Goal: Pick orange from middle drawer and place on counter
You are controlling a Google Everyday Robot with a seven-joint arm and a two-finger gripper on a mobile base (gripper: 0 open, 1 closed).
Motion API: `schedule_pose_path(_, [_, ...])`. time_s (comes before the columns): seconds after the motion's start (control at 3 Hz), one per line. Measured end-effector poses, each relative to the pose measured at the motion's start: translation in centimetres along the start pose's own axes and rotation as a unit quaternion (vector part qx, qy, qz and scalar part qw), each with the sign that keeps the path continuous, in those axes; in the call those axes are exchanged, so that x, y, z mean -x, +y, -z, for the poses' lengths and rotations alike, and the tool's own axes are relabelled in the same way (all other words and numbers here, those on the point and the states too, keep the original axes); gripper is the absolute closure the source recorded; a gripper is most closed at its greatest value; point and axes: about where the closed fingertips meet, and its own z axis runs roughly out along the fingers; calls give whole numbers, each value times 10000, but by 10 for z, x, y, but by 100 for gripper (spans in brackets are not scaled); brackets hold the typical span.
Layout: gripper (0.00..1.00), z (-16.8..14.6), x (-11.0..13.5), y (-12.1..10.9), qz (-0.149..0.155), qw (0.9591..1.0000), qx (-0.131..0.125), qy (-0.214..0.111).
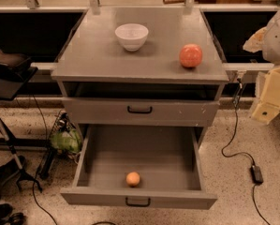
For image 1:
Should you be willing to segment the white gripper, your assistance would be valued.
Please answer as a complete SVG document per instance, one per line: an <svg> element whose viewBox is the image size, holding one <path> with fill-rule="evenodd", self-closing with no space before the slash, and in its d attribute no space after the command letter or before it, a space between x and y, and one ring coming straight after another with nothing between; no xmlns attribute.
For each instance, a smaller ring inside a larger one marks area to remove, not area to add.
<svg viewBox="0 0 280 225"><path fill-rule="evenodd" d="M265 32L265 27L258 29L244 43L243 49L250 53L261 51ZM251 117L268 125L280 113L280 67L258 74L255 94Z"/></svg>

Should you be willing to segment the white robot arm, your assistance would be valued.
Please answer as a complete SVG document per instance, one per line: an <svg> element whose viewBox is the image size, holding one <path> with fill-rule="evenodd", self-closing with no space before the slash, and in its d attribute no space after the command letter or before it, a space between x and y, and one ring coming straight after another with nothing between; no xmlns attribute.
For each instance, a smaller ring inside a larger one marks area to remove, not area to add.
<svg viewBox="0 0 280 225"><path fill-rule="evenodd" d="M247 52L262 51L263 59L274 64L264 79L252 118L268 125L280 113L280 9L243 45Z"/></svg>

